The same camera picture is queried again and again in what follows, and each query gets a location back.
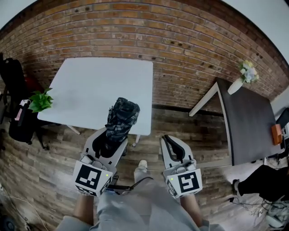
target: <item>white shoe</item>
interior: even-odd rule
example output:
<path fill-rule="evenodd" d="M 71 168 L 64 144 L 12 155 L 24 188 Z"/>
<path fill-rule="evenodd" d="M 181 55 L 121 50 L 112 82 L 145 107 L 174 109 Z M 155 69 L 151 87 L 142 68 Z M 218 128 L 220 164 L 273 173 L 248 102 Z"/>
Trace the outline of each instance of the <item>white shoe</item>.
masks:
<path fill-rule="evenodd" d="M 235 190 L 235 194 L 238 197 L 241 197 L 240 192 L 239 192 L 239 188 L 238 188 L 239 183 L 240 183 L 240 180 L 233 180 L 233 187 L 234 187 L 234 190 Z"/>
<path fill-rule="evenodd" d="M 146 169 L 148 169 L 148 163 L 146 160 L 141 160 L 139 162 L 139 167 L 142 167 L 142 166 L 145 167 Z"/>

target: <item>black pants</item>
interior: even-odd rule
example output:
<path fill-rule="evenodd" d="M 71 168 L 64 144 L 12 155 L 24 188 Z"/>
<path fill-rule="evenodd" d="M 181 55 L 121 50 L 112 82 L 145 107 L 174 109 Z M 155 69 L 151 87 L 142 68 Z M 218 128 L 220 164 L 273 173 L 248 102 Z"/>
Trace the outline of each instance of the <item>black pants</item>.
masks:
<path fill-rule="evenodd" d="M 267 165 L 260 166 L 246 180 L 239 183 L 241 196 L 259 193 L 260 197 L 268 201 L 276 201 L 287 194 L 288 167 L 275 170 Z"/>

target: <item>white vase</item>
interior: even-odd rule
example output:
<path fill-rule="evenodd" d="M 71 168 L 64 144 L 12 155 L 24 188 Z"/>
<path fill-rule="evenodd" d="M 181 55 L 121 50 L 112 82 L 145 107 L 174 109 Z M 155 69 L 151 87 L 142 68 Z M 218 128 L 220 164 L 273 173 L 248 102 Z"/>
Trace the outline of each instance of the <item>white vase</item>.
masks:
<path fill-rule="evenodd" d="M 236 79 L 235 82 L 232 83 L 232 85 L 229 87 L 228 93 L 230 95 L 234 94 L 237 90 L 239 90 L 241 88 L 243 83 L 244 83 L 244 81 L 241 78 Z"/>

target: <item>white wall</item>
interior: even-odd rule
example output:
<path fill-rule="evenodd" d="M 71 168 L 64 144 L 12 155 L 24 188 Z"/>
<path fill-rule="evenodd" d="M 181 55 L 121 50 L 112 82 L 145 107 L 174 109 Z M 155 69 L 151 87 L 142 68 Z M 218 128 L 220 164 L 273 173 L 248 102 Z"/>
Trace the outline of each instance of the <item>white wall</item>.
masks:
<path fill-rule="evenodd" d="M 36 0 L 0 0 L 0 29 Z"/>
<path fill-rule="evenodd" d="M 289 6 L 284 0 L 223 0 L 234 7 L 275 44 L 289 63 Z M 289 88 L 271 103 L 278 118 L 284 108 L 289 107 Z"/>

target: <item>person's arm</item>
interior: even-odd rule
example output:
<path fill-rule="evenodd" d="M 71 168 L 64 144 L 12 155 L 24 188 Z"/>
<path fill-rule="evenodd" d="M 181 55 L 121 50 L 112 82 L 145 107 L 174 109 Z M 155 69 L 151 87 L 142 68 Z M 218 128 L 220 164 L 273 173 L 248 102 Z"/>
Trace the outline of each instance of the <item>person's arm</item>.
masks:
<path fill-rule="evenodd" d="M 203 225 L 203 217 L 194 194 L 181 197 L 181 206 L 191 216 L 198 227 Z"/>
<path fill-rule="evenodd" d="M 93 226 L 93 196 L 79 195 L 73 216 L 82 222 Z"/>

